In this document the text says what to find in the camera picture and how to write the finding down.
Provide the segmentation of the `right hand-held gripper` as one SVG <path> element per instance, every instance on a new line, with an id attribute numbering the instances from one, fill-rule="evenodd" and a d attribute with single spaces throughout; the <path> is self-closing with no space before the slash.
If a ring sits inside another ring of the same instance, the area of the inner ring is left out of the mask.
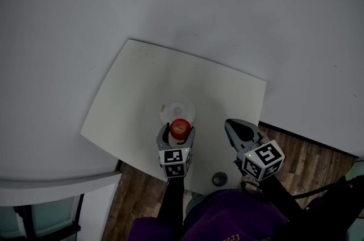
<path id="1" fill-rule="evenodd" d="M 227 119 L 224 125 L 228 140 L 242 162 L 241 169 L 255 180 L 260 182 L 273 176 L 283 166 L 286 157 L 276 140 L 240 152 L 262 139 L 258 126 L 240 119 Z"/>

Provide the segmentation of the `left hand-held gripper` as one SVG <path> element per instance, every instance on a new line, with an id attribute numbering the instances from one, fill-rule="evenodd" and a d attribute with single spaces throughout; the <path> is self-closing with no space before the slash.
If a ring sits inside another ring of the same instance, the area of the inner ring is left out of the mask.
<path id="1" fill-rule="evenodd" d="M 159 131 L 156 143 L 158 147 L 170 147 L 169 144 L 170 125 L 166 123 Z M 192 163 L 192 149 L 196 129 L 189 130 L 187 138 L 183 142 L 177 142 L 181 148 L 160 149 L 159 163 L 166 178 L 184 178 Z"/>

